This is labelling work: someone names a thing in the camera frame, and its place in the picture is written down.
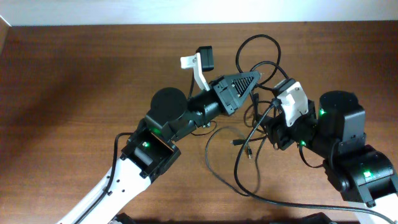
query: black cable on table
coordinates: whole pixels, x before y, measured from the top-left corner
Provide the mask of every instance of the black cable on table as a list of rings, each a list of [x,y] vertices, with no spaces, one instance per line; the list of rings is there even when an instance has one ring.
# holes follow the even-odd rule
[[[261,175],[260,175],[260,168],[259,168],[259,155],[260,155],[260,151],[261,151],[261,149],[262,149],[262,146],[264,145],[265,141],[267,140],[267,137],[268,137],[268,136],[264,136],[264,137],[263,137],[263,139],[262,139],[262,141],[261,141],[261,143],[260,143],[259,149],[257,150],[256,158],[254,159],[254,164],[256,165],[256,172],[257,172],[257,186],[256,186],[256,188],[253,190],[253,193],[254,193],[254,194],[257,193],[257,192],[260,190]]]
[[[339,142],[339,140],[336,140],[335,143],[333,143],[333,146],[331,147],[330,155],[329,155],[329,166],[332,170],[335,169],[335,165],[333,165],[333,158],[335,156],[335,146]]]
[[[307,166],[309,166],[309,167],[311,167],[311,168],[314,168],[314,169],[323,167],[322,164],[320,164],[320,165],[318,165],[318,166],[311,166],[311,165],[307,162],[307,160],[305,159],[304,154],[303,154],[303,146],[300,145],[300,144],[298,145],[298,152],[300,153],[301,160],[303,160],[303,162],[305,163],[305,165],[307,165]]]
[[[244,197],[248,197],[249,195],[241,193],[238,189],[236,189],[234,186],[232,186],[230,183],[228,183],[226,180],[224,180],[224,178],[222,178],[220,175],[218,175],[218,174],[211,168],[211,166],[210,166],[210,162],[209,162],[209,158],[208,158],[208,150],[209,150],[210,142],[211,142],[211,140],[213,140],[213,138],[214,138],[218,133],[220,133],[222,130],[225,130],[225,129],[228,129],[228,130],[230,130],[230,131],[233,131],[234,133],[236,133],[237,135],[239,135],[239,137],[244,138],[244,134],[243,134],[238,128],[235,128],[235,127],[232,127],[232,126],[225,126],[225,127],[222,127],[222,128],[220,128],[220,129],[218,129],[217,131],[215,131],[215,132],[210,136],[209,140],[208,140],[207,143],[206,143],[206,147],[205,147],[205,162],[206,162],[207,169],[209,169],[210,172],[211,172],[219,181],[221,181],[222,183],[224,183],[225,185],[227,185],[227,186],[228,186],[230,189],[232,189],[235,193],[240,194],[240,195],[242,195],[242,196],[244,196]]]
[[[195,77],[192,73],[192,79],[191,79],[191,87],[189,88],[189,93],[188,93],[188,100],[192,97],[192,92],[193,92],[193,86],[195,84]]]
[[[260,104],[260,103],[271,103],[271,102],[270,102],[270,101],[267,101],[267,100],[260,100],[260,101],[258,101],[257,103]],[[244,114],[243,114],[243,123],[244,123],[244,125],[246,125],[246,127],[248,127],[248,128],[252,128],[252,127],[253,127],[253,125],[252,125],[252,126],[248,125],[248,113],[249,113],[249,110],[250,110],[253,106],[254,106],[254,104],[251,104],[251,105],[246,109],[246,111],[245,111]],[[260,130],[260,129],[257,129],[257,131],[260,132],[260,133],[262,133],[262,134],[265,134],[265,132],[262,131],[262,130]]]
[[[270,36],[268,36],[268,35],[265,35],[265,34],[258,34],[258,35],[254,35],[254,36],[252,36],[252,37],[249,37],[247,40],[245,40],[245,41],[241,44],[241,46],[239,47],[238,51],[236,52],[236,56],[235,56],[235,65],[236,65],[236,68],[238,69],[238,72],[243,73],[242,68],[241,68],[241,66],[240,66],[240,64],[239,64],[239,57],[240,57],[240,55],[241,55],[242,49],[243,49],[244,46],[245,46],[246,44],[248,44],[250,41],[252,41],[252,40],[254,40],[254,39],[256,39],[256,38],[259,38],[259,37],[266,38],[266,39],[272,41],[272,42],[275,44],[275,46],[276,46],[277,49],[278,49],[278,58],[277,58],[277,60],[276,60],[276,64],[279,65],[280,56],[282,55],[282,51],[280,50],[280,46],[279,46],[278,41],[276,41],[274,38],[272,38],[272,37],[270,37]],[[275,75],[276,71],[277,71],[277,68],[275,68],[274,71],[272,72],[272,74],[271,74],[265,81],[261,82],[260,85],[263,85],[263,84],[267,83],[267,82]]]
[[[261,116],[261,118],[259,119],[259,122],[256,124],[256,126],[253,127],[252,131],[247,136],[244,144],[241,146],[241,149],[238,152],[238,156],[236,158],[235,167],[234,167],[234,178],[235,178],[235,181],[236,181],[237,185],[239,186],[239,188],[241,190],[243,190],[245,193],[247,193],[249,196],[251,196],[254,199],[257,199],[257,200],[259,200],[261,202],[273,204],[273,205],[280,205],[280,206],[285,206],[285,207],[295,207],[295,208],[311,208],[311,209],[324,209],[324,210],[341,210],[341,211],[348,211],[348,212],[361,212],[361,213],[367,213],[367,214],[370,214],[370,215],[375,215],[377,217],[380,217],[380,218],[384,219],[385,221],[387,221],[390,224],[395,224],[395,222],[393,222],[391,219],[389,219],[385,215],[380,214],[378,212],[374,212],[372,210],[367,210],[367,209],[363,209],[363,208],[354,208],[354,207],[343,207],[343,206],[314,205],[314,204],[303,204],[303,203],[292,203],[292,202],[280,202],[280,201],[276,201],[276,200],[271,200],[271,199],[267,199],[267,198],[264,198],[264,197],[260,197],[260,196],[258,196],[256,194],[253,194],[248,189],[246,189],[242,185],[242,183],[239,181],[239,178],[238,178],[239,161],[240,161],[240,158],[242,156],[243,149],[246,147],[246,145],[248,144],[249,140],[251,139],[253,134],[256,132],[256,129],[259,127],[259,124],[261,123],[261,121],[267,116],[267,113],[270,112],[270,110],[273,107],[274,107],[274,104],[271,104],[268,107],[268,109],[266,109],[266,112],[264,112],[264,114]]]
[[[268,91],[271,91],[271,92],[274,91],[273,88],[265,87],[265,86],[262,86],[262,85],[259,85],[259,84],[256,84],[254,87],[255,88],[260,88],[260,89],[263,89],[263,90],[268,90]]]
[[[250,72],[255,71],[256,68],[259,67],[260,65],[273,65],[273,66],[275,66],[275,70],[279,70],[279,71],[281,72],[281,74],[282,74],[285,78],[289,78],[289,76],[287,76],[286,72],[282,69],[281,66],[279,66],[278,63],[271,62],[271,61],[262,61],[262,62],[259,62],[259,63],[255,64],[255,66],[253,66],[253,67],[250,69]]]
[[[207,135],[207,134],[212,133],[212,132],[217,128],[217,125],[218,125],[218,124],[217,124],[217,121],[211,120],[210,122],[215,124],[215,125],[214,125],[214,128],[213,128],[211,131],[209,131],[209,132],[207,132],[207,133],[203,133],[203,134],[191,133],[191,135],[193,135],[193,136],[205,136],[205,135]]]
[[[133,133],[120,133],[114,139],[114,147],[113,147],[113,160],[112,160],[112,168],[111,175],[109,176],[109,181],[106,187],[103,189],[103,193],[95,200],[95,202],[80,216],[80,218],[75,222],[75,224],[81,223],[88,214],[104,199],[106,194],[108,194],[109,189],[111,188],[112,181],[114,178],[114,173],[116,170],[116,161],[118,160],[118,142],[121,136],[132,135]]]

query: white wall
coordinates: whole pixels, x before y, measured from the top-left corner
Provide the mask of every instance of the white wall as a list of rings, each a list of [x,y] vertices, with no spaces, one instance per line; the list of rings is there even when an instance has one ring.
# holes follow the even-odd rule
[[[0,0],[12,26],[397,20],[398,0]]]

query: white plastic part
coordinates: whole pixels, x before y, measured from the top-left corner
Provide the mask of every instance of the white plastic part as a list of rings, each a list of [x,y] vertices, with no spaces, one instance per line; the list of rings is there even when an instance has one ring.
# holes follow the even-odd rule
[[[381,213],[392,221],[398,223],[398,196],[397,194],[389,194],[382,198],[378,198],[374,201],[376,206],[373,208],[368,208],[365,203],[358,202],[348,202],[351,207],[365,208],[378,213]],[[355,212],[358,221],[361,224],[387,224],[382,218],[376,217],[374,215]]]
[[[282,102],[288,127],[291,127],[301,115],[308,113],[308,98],[299,82],[295,82],[277,98]]]
[[[182,69],[193,69],[193,77],[201,90],[209,91],[210,87],[206,82],[201,70],[201,59],[200,53],[196,53],[192,56],[181,57],[181,68]]]
[[[86,216],[81,224],[107,224],[130,200],[150,186],[150,179],[143,179],[139,173],[141,169],[129,159],[118,159],[114,179],[109,191],[102,201]],[[111,169],[102,180],[91,190],[67,215],[56,224],[75,223],[93,202],[103,193],[108,183],[107,176],[111,175]]]

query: black plug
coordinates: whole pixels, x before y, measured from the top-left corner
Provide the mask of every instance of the black plug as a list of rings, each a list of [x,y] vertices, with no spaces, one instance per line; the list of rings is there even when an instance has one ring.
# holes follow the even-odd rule
[[[243,143],[244,143],[244,139],[234,139],[231,141],[231,144],[234,146],[240,146],[240,145],[243,145]],[[248,154],[249,159],[253,158],[253,152],[249,145],[246,148],[246,153]]]
[[[280,99],[278,99],[276,97],[271,100],[271,105],[274,105],[274,108],[282,109],[282,106],[281,106],[282,102]]]
[[[213,48],[211,46],[199,47],[197,53],[200,53],[201,70],[209,72],[214,69]]]

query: wooden desk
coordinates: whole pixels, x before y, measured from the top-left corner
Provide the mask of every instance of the wooden desk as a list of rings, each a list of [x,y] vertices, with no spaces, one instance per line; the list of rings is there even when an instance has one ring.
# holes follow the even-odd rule
[[[61,219],[104,176],[115,135],[135,130],[157,90],[172,86],[188,93],[191,72],[180,69],[181,56],[212,45],[210,81],[236,73],[239,45],[259,33],[278,40],[282,67],[309,98],[318,102],[330,90],[355,92],[366,109],[368,143],[398,164],[398,22],[12,27],[0,58],[0,222]],[[276,52],[271,42],[255,40],[243,50],[241,66],[248,70],[258,61],[276,60]],[[272,68],[260,71],[267,76]],[[261,93],[262,99],[270,97]],[[219,126],[248,133],[243,112],[219,117]],[[320,212],[267,205],[232,192],[206,169],[208,137],[179,141],[182,155],[176,163],[122,212],[159,220],[275,220]],[[229,181],[238,150],[229,144],[232,138],[221,134],[210,149],[212,166]],[[305,155],[311,164],[322,161]],[[323,169],[305,166],[296,147],[274,151],[266,144],[259,160],[260,195],[346,205]],[[243,182],[254,188],[254,161],[243,159],[240,168]],[[355,219],[347,212],[325,213]]]

